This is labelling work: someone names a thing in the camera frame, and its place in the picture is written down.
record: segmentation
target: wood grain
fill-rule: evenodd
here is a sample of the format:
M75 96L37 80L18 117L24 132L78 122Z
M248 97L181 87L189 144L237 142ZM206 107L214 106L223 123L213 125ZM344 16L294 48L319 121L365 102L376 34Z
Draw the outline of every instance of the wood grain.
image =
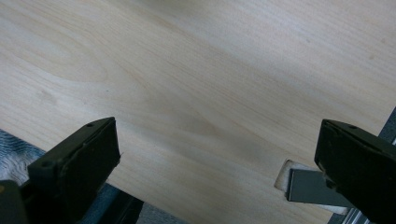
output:
M0 128L49 150L114 116L109 182L191 223L325 223L285 202L322 119L378 134L394 1L0 1Z

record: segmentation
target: wooden table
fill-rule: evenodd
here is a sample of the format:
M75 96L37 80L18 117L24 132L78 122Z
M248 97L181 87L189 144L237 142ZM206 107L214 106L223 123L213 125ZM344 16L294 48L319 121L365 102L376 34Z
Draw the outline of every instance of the wooden table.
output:
M378 134L396 2L0 1L0 128L45 150L114 116L109 182L191 223L325 223L273 187L322 119Z

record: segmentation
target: light wood surface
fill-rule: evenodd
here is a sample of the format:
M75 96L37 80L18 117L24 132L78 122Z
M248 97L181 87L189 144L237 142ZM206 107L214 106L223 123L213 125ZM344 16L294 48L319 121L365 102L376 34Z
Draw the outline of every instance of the light wood surface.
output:
M322 119L378 134L396 2L0 1L0 128L45 150L117 119L111 184L191 223L326 223L273 185Z

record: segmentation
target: black plastic part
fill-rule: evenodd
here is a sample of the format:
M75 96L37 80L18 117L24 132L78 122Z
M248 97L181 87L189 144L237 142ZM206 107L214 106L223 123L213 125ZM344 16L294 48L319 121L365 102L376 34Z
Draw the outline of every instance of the black plastic part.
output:
M381 130L381 133L378 136L379 138L384 139L385 141L394 144L396 138L396 107L393 109L393 112L390 114L387 122L384 125L384 128ZM369 224L371 222L367 221L367 217L357 217L351 218L356 214L357 209L350 209L347 215L338 215L332 214L331 219L328 224L343 224L343 223L354 223L354 224Z
M139 219L143 202L131 195L119 191L113 203L102 215L98 224L133 224Z
M29 223L20 188L11 180L0 181L0 223Z
M21 196L31 224L67 224L63 205L35 188L30 181L21 186Z
M329 189L321 171L290 170L286 198L290 202L355 207L343 195Z
M366 131L323 120L315 163L333 187L376 223L396 223L396 147Z
M111 171L120 162L116 121L114 118L99 119L84 125L67 137L43 157L28 166L30 184L24 191L37 189L39 200L48 198L58 220L49 220L48 211L42 211L47 223L74 223L82 219L99 189Z

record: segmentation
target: gray fabric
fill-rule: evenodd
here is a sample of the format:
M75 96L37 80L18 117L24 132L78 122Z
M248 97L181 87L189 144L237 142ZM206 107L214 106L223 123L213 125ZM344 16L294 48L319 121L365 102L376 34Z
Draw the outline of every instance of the gray fabric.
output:
M164 211L153 207L147 203L143 204L142 212L137 220L136 224L153 224L153 223L163 223L163 224L185 224L184 222L176 217L173 217Z
M44 155L44 151L0 130L0 180L14 180L18 185L27 179L26 167Z
M116 198L119 191L119 189L116 189L109 184L105 184L79 224L98 223L107 208Z
M395 145L396 139L396 107L393 109L392 114L389 116L387 123L382 129L379 137L386 140L387 142L391 142Z

